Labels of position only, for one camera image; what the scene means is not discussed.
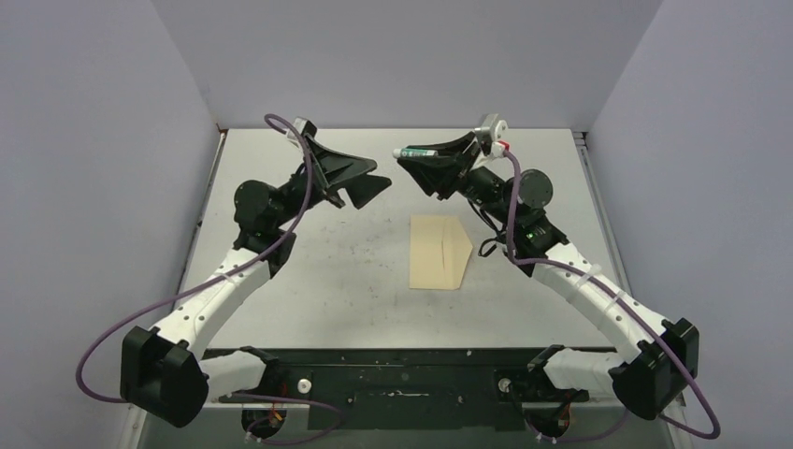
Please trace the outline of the green white glue stick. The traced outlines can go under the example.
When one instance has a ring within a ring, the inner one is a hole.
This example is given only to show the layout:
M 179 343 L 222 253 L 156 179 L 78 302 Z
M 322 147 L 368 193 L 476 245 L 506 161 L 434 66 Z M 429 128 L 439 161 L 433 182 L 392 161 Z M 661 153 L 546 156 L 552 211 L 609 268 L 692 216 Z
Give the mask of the green white glue stick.
M 422 148 L 413 148 L 413 147 L 405 147 L 400 149 L 393 150 L 393 157 L 396 159 L 399 158 L 417 158 L 417 157 L 436 157 L 439 155 L 437 150 L 431 149 L 422 149 Z

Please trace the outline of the cream paper envelope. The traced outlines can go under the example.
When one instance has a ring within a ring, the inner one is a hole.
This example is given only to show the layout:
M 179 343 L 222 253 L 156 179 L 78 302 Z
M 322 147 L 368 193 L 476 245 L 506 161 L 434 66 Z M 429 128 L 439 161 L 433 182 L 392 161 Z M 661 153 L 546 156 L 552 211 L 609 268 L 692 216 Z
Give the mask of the cream paper envelope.
M 457 216 L 412 215 L 409 288 L 459 289 L 471 253 L 472 243 Z

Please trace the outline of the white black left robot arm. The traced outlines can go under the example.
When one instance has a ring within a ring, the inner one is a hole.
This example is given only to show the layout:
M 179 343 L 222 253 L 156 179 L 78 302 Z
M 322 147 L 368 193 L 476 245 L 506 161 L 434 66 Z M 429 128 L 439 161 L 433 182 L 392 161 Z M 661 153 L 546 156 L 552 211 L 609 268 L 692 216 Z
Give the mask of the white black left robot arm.
M 251 346 L 206 359 L 214 336 L 235 311 L 286 264 L 296 235 L 283 229 L 326 201 L 344 206 L 346 191 L 362 209 L 391 185 L 375 175 L 368 158 L 303 142 L 301 168 L 281 186 L 243 182 L 235 191 L 239 234 L 222 263 L 203 284 L 179 295 L 179 306 L 148 329 L 133 327 L 122 344 L 122 398 L 173 427 L 185 427 L 212 400 L 244 391 L 253 401 L 272 400 L 279 377 L 267 368 L 274 356 Z

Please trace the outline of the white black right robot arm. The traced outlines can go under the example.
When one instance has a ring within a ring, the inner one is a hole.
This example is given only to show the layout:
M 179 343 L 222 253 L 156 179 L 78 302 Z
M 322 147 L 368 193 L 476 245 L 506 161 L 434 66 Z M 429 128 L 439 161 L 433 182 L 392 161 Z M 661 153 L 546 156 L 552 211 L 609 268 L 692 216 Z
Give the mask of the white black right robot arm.
M 585 257 L 544 210 L 554 189 L 540 170 L 508 180 L 487 164 L 512 159 L 503 140 L 468 133 L 456 140 L 398 149 L 394 157 L 422 191 L 439 200 L 463 196 L 496 231 L 496 242 L 527 277 L 561 296 L 613 346 L 610 352 L 547 348 L 530 362 L 528 384 L 541 400 L 564 390 L 617 398 L 631 413 L 653 420 L 697 376 L 699 332 L 643 306 Z

